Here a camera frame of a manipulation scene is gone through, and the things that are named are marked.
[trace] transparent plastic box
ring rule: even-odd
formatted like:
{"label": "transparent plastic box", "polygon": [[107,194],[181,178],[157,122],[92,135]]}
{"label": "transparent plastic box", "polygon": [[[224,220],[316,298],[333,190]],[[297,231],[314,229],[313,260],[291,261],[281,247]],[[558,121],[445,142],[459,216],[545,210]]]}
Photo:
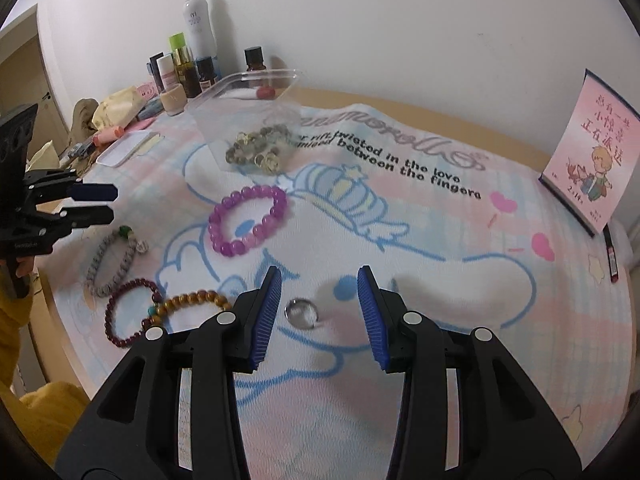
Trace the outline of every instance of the transparent plastic box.
{"label": "transparent plastic box", "polygon": [[302,78],[289,69],[232,74],[189,103],[221,170],[280,173],[300,138]]}

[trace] door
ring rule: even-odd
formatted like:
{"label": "door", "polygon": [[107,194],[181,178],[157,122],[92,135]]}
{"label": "door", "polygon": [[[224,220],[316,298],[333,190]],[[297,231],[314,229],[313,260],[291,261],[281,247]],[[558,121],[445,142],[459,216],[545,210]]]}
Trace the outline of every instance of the door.
{"label": "door", "polygon": [[38,104],[38,115],[27,157],[31,158],[50,140],[56,153],[62,153],[68,145],[68,131],[51,97],[37,36],[0,64],[0,114],[32,103]]}

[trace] purple bead bracelet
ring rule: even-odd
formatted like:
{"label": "purple bead bracelet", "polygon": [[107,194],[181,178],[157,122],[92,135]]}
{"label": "purple bead bracelet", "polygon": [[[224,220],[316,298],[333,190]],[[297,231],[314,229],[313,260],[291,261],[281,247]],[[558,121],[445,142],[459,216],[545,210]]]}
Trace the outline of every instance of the purple bead bracelet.
{"label": "purple bead bracelet", "polygon": [[[229,210],[252,198],[273,198],[273,206],[269,214],[263,216],[262,223],[254,225],[251,232],[245,234],[241,240],[236,238],[231,242],[226,241],[222,234],[222,219]],[[236,254],[238,256],[245,254],[249,249],[258,246],[273,234],[284,218],[286,209],[287,194],[278,186],[246,186],[240,191],[234,191],[231,195],[225,196],[222,203],[215,206],[209,215],[209,238],[213,250],[229,258],[236,256]]]}

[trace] white spray bottle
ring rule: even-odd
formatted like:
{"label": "white spray bottle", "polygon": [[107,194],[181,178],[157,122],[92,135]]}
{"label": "white spray bottle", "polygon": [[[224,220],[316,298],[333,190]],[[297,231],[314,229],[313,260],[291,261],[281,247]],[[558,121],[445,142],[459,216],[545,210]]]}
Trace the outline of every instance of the white spray bottle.
{"label": "white spray bottle", "polygon": [[187,0],[182,8],[187,25],[187,44],[193,53],[193,59],[211,56],[216,79],[222,77],[218,63],[218,48],[213,37],[209,21],[209,5],[206,0]]}

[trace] gray braided bracelet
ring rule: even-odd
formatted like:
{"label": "gray braided bracelet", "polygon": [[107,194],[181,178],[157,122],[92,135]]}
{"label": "gray braided bracelet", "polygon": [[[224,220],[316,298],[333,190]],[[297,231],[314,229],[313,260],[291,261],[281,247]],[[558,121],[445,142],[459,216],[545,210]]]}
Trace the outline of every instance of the gray braided bracelet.
{"label": "gray braided bracelet", "polygon": [[[117,238],[126,240],[128,244],[127,251],[125,252],[120,263],[120,268],[109,283],[103,286],[96,287],[95,275],[98,273],[98,269],[100,268],[100,264],[102,263],[104,253],[106,252],[107,247],[113,244],[114,241],[117,240]],[[97,296],[98,298],[106,298],[113,294],[113,292],[117,290],[117,288],[120,286],[120,283],[122,283],[124,277],[129,272],[136,252],[138,252],[139,254],[144,254],[147,250],[148,244],[145,241],[139,242],[130,227],[123,225],[118,229],[114,229],[109,235],[105,236],[100,243],[97,253],[94,256],[91,265],[89,266],[89,270],[86,272],[85,285],[89,290],[89,293],[92,296]]]}

